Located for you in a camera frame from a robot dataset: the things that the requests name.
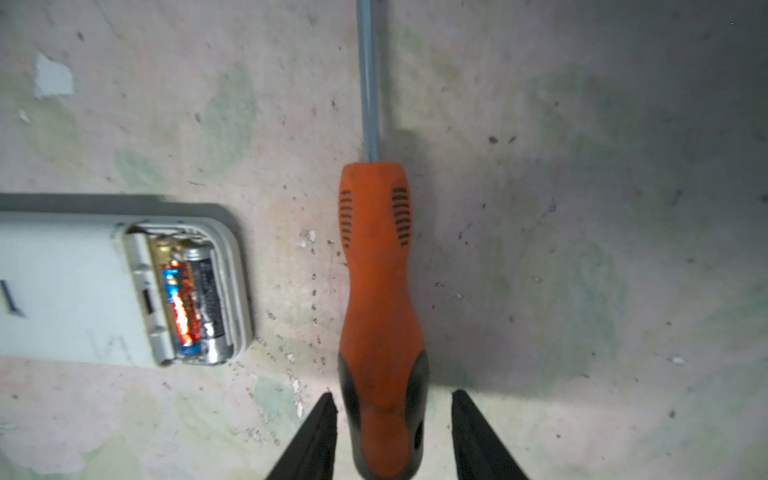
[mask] orange screwdriver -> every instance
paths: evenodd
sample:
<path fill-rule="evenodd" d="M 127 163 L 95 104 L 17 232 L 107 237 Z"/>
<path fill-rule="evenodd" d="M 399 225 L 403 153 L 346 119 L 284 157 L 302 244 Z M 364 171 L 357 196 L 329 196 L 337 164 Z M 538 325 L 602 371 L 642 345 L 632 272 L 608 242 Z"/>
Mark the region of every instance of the orange screwdriver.
<path fill-rule="evenodd" d="M 339 187 L 349 265 L 339 377 L 358 472 L 405 479 L 422 461 L 429 364 L 408 292 L 408 179 L 402 165 L 379 161 L 370 0 L 357 0 L 357 21 L 365 162 L 346 165 Z"/>

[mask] white paint chip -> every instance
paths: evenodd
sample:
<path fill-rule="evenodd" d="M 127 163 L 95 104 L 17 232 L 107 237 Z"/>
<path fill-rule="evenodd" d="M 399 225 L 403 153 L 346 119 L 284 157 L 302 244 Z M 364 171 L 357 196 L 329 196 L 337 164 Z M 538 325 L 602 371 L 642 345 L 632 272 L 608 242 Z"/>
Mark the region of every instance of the white paint chip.
<path fill-rule="evenodd" d="M 35 61 L 35 98 L 74 94 L 74 80 L 67 65 L 52 61 L 38 52 Z"/>

